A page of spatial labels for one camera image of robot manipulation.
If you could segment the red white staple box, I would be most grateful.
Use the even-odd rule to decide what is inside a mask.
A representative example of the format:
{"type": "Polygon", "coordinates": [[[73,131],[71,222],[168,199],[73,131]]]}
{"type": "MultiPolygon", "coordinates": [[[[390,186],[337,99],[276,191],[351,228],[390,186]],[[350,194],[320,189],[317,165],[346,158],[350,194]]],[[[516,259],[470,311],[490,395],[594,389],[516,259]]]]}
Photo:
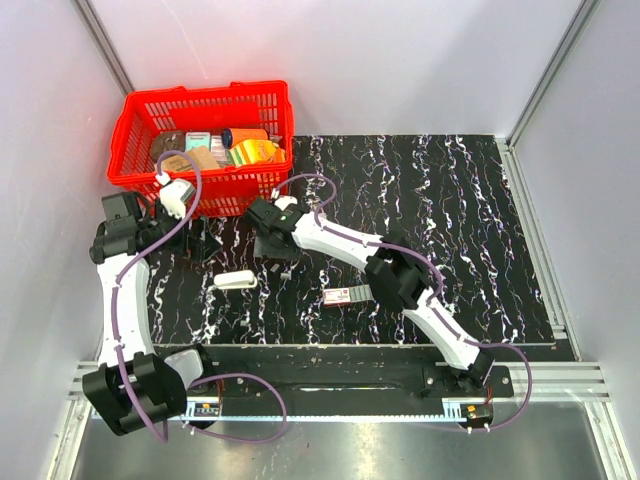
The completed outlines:
{"type": "Polygon", "coordinates": [[[373,300],[374,297],[368,284],[323,290],[325,306],[349,305],[373,300]]]}

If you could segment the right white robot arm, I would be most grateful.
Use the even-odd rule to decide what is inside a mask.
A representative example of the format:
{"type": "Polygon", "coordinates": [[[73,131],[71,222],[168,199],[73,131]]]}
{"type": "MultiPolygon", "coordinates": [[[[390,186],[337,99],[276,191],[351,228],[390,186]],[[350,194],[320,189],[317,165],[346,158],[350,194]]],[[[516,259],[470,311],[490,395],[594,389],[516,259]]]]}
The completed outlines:
{"type": "Polygon", "coordinates": [[[442,277],[404,238],[358,232],[311,212],[292,197],[258,198],[244,213],[257,235],[271,246],[309,250],[338,259],[365,274],[380,306],[411,320],[454,370],[460,392],[476,396],[491,382],[493,356],[482,350],[438,299],[442,277]]]}

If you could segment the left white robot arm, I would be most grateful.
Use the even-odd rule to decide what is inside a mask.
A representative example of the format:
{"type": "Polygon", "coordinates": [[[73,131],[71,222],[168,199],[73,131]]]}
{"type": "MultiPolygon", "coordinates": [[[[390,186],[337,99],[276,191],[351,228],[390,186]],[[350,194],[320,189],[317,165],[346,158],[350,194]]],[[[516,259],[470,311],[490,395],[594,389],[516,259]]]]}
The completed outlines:
{"type": "Polygon", "coordinates": [[[185,413],[187,392],[206,395],[217,381],[200,344],[158,355],[149,328],[148,255],[161,248],[196,256],[203,241],[193,238],[179,217],[194,193],[172,194],[169,205],[149,202],[139,192],[102,199],[105,215],[89,255],[103,291],[103,343],[96,371],[82,378],[82,391],[117,436],[149,428],[166,440],[167,421],[185,413]],[[171,210],[176,207],[178,213],[171,210]]]}

